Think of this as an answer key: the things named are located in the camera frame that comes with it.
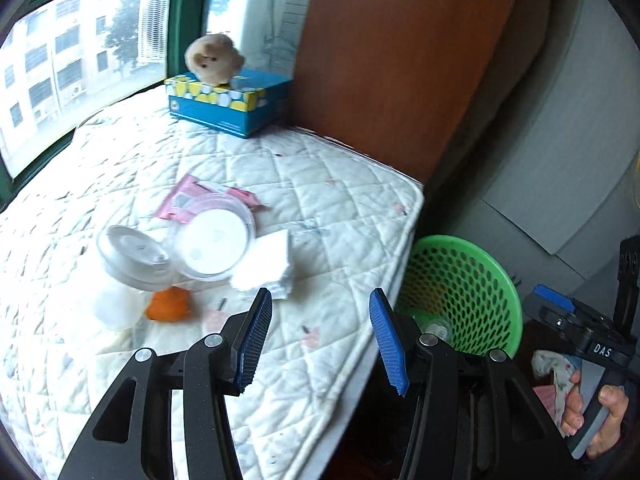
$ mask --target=orange object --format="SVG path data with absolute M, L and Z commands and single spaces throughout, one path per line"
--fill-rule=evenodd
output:
M 146 307 L 146 316 L 152 321 L 171 323 L 188 318 L 189 291 L 178 286 L 155 292 Z

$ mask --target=plastic container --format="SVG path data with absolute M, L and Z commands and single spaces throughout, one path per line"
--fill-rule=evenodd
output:
M 164 243 L 114 225 L 101 231 L 78 261 L 75 290 L 109 330 L 133 327 L 150 299 L 184 276 L 214 282 L 229 276 L 255 238 L 254 217 L 237 198 L 208 194 L 186 206 L 188 224 L 174 222 Z
M 255 238 L 251 211 L 237 198 L 219 193 L 192 198 L 184 208 L 194 218 L 174 225 L 176 269 L 201 282 L 228 278 Z
M 418 240 L 397 302 L 461 352 L 484 355 L 501 348 L 513 357 L 522 336 L 520 298 L 507 273 L 471 242 L 437 235 Z

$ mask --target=tissue box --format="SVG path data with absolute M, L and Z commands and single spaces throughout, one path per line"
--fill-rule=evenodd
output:
M 172 116 L 203 124 L 246 139 L 279 116 L 291 79 L 242 70 L 228 85 L 211 86 L 191 72 L 166 79 Z

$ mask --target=blue clip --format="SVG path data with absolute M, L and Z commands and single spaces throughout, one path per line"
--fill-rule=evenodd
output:
M 575 306 L 570 298 L 559 294 L 558 292 L 551 290 L 548 286 L 544 285 L 536 285 L 536 288 L 533 289 L 533 293 L 540 296 L 540 298 L 544 298 L 547 301 L 550 301 L 553 304 L 556 304 L 563 310 L 573 313 L 575 311 Z

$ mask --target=green basket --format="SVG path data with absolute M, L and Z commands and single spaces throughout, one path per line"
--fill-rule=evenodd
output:
M 397 302 L 426 332 L 461 352 L 501 348 L 514 356 L 522 336 L 520 299 L 507 273 L 489 254 L 453 236 L 418 240 L 409 256 Z

